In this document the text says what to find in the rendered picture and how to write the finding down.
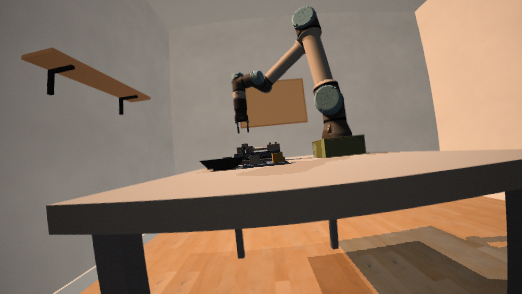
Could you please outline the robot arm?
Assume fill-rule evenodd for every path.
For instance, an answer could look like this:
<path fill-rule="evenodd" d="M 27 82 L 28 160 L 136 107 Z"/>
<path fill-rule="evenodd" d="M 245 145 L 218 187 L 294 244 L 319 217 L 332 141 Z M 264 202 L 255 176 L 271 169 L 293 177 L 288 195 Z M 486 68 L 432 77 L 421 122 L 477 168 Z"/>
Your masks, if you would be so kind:
<path fill-rule="evenodd" d="M 298 9 L 292 17 L 292 24 L 298 36 L 296 44 L 265 76 L 259 70 L 246 75 L 242 73 L 233 74 L 233 92 L 238 90 L 246 92 L 245 89 L 249 87 L 254 87 L 266 93 L 270 92 L 272 85 L 298 59 L 306 54 L 315 84 L 313 89 L 315 106 L 319 112 L 321 111 L 322 114 L 329 116 L 323 115 L 322 139 L 351 136 L 352 131 L 346 119 L 344 97 L 340 92 L 338 82 L 333 80 L 320 38 L 322 30 L 315 10 L 308 6 Z"/>

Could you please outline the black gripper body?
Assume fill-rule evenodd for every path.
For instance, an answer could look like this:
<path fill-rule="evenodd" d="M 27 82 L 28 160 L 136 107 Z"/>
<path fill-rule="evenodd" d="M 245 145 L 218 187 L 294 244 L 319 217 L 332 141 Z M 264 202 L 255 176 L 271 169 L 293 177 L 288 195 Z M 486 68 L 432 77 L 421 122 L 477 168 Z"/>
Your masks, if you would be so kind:
<path fill-rule="evenodd" d="M 246 92 L 242 90 L 233 92 L 233 99 L 235 122 L 245 122 L 246 120 L 248 120 Z"/>

